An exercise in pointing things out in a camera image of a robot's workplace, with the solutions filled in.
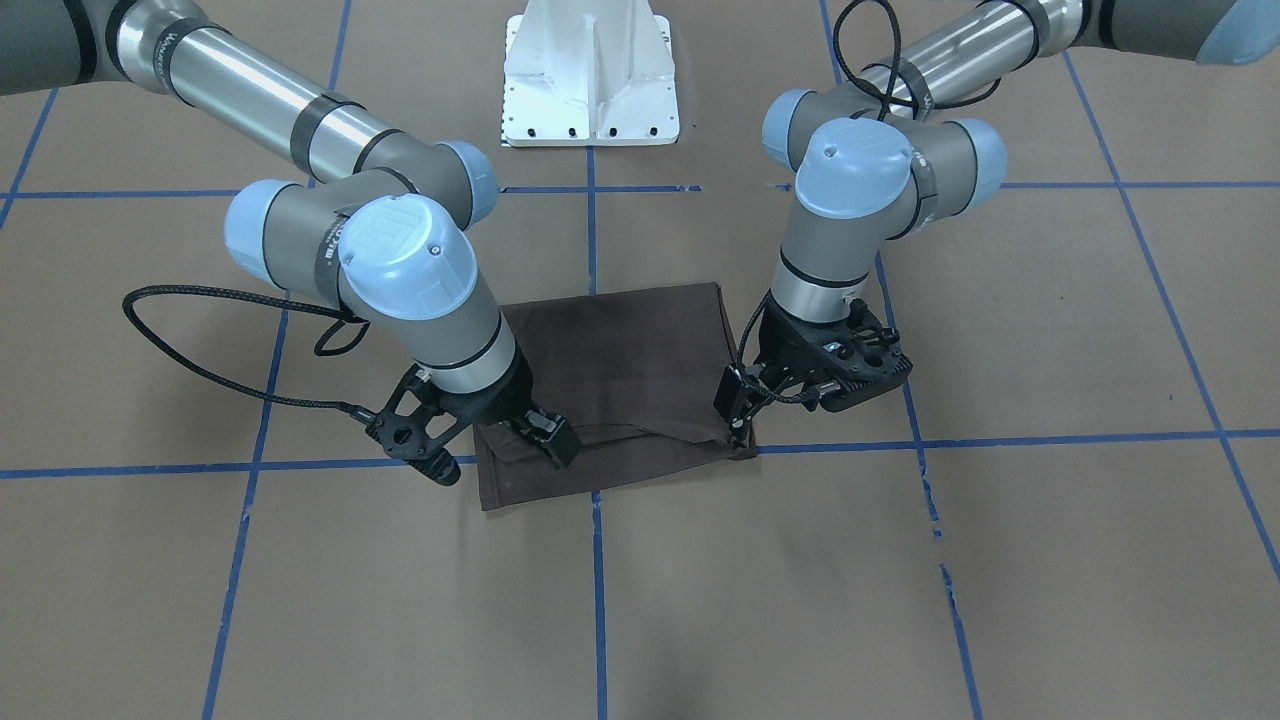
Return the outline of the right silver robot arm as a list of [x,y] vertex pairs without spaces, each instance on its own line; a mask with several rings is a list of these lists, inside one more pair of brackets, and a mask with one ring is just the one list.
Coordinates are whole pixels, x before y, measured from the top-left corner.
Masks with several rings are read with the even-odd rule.
[[360,423],[434,482],[460,477],[448,443],[504,427],[556,468],[581,445],[532,398],[532,372],[466,231],[499,186],[483,151],[428,145],[237,38],[193,1],[5,1],[3,94],[128,82],[173,97],[288,159],[314,187],[246,186],[224,220],[238,266],[329,316],[392,333],[412,364],[380,410],[264,395]]

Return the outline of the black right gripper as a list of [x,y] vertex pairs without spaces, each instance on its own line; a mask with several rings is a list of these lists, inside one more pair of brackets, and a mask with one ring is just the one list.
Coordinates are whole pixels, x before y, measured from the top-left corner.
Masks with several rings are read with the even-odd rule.
[[581,442],[568,419],[532,398],[532,370],[522,350],[493,386],[471,393],[440,393],[440,409],[466,427],[504,427],[557,469],[568,468]]

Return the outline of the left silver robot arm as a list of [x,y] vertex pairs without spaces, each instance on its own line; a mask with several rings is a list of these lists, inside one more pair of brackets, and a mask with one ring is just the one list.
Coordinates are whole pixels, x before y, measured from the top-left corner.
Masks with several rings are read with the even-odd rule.
[[979,119],[932,114],[989,96],[1000,81],[1069,47],[1201,65],[1245,65],[1277,46],[1275,1],[979,1],[841,86],[794,88],[769,106],[762,143],[794,172],[794,209],[769,291],[748,323],[759,351],[724,369],[714,406],[733,446],[772,404],[841,413],[896,389],[913,363],[863,291],[884,243],[970,211],[1007,174],[1007,149]]

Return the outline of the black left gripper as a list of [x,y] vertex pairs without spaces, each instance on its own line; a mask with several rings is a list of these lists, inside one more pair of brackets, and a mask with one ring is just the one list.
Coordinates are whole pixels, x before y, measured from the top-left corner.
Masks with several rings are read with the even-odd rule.
[[726,366],[713,400],[728,419],[735,448],[754,446],[756,415],[773,402],[805,406],[851,406],[858,388],[849,361],[855,334],[846,322],[814,324],[788,315],[767,295],[762,301],[759,354],[742,379],[736,366]]

